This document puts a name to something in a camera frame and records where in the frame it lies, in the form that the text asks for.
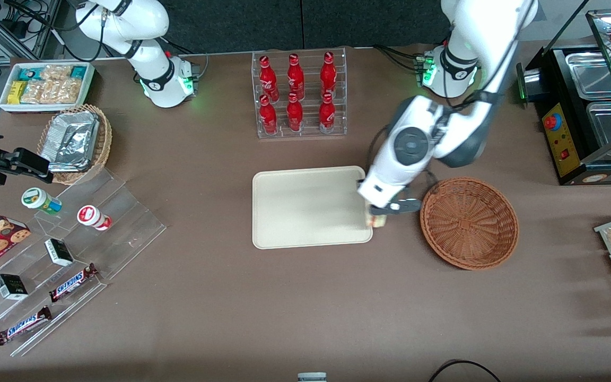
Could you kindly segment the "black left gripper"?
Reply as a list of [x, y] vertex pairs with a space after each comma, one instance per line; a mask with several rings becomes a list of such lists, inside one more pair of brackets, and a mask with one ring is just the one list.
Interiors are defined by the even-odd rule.
[[379, 219], [386, 219], [388, 215], [395, 215], [398, 211], [397, 201], [390, 201], [385, 206], [371, 205], [371, 215], [377, 215]]

